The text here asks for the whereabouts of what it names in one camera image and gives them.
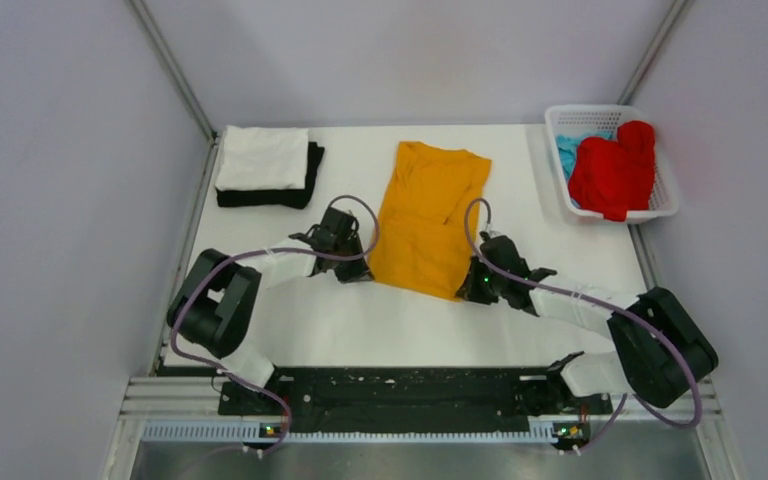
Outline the yellow t-shirt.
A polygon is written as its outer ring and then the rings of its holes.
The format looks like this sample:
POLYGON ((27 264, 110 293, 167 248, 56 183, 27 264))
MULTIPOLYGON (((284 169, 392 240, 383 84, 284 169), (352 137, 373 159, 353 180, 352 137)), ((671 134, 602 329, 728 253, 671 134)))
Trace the yellow t-shirt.
POLYGON ((470 268, 468 238, 492 161, 468 150, 418 141, 399 143, 378 213, 379 240, 368 257, 375 280, 444 300, 455 300, 470 268))

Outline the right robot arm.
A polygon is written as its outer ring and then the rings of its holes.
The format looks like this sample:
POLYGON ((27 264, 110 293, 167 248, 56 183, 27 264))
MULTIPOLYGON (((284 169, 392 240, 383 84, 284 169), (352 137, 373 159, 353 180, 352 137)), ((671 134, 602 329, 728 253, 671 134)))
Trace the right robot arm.
POLYGON ((457 296, 498 302, 541 319, 557 320, 611 341, 608 352, 575 352, 550 366, 549 404, 572 412, 587 396, 630 394, 648 408, 666 409, 684 395, 702 404, 700 381, 719 363, 717 353, 668 289, 626 293, 532 268, 514 242, 483 231, 457 296))

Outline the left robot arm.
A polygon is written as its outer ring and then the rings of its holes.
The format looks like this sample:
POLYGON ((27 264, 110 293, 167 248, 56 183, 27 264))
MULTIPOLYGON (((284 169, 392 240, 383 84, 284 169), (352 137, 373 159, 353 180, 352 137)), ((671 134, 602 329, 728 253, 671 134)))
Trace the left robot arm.
POLYGON ((371 279, 360 222, 334 204, 304 231, 268 247, 236 255, 207 248, 199 253, 168 308, 167 350, 196 362, 243 388, 243 401, 257 413, 277 406, 291 415, 288 398, 271 380, 277 364, 251 333, 275 321, 287 339, 312 332, 343 308, 329 288, 302 289, 331 275, 341 285, 371 279))

